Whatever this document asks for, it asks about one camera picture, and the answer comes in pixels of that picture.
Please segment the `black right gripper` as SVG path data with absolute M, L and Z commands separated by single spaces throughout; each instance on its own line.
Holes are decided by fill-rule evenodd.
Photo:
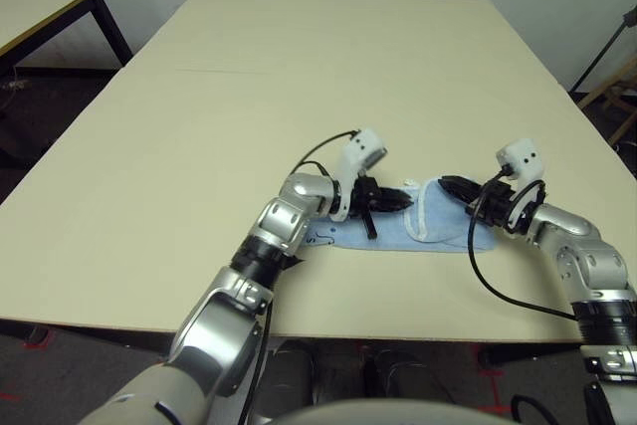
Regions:
M 482 185 L 458 175 L 443 175 L 438 179 L 443 190 L 458 201 L 466 204 L 465 212 L 472 216 L 477 206 Z M 498 226 L 509 233 L 518 233 L 518 227 L 509 224 L 510 209 L 514 190 L 509 184 L 496 184 L 486 194 L 477 220 L 487 226 Z

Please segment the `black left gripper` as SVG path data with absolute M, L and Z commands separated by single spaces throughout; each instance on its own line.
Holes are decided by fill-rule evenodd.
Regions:
M 373 213 L 402 211 L 412 205 L 411 195 L 404 190 L 379 188 L 373 177 L 359 176 L 351 193 L 350 217 L 362 221 L 368 239 L 376 239 L 378 233 L 372 218 Z

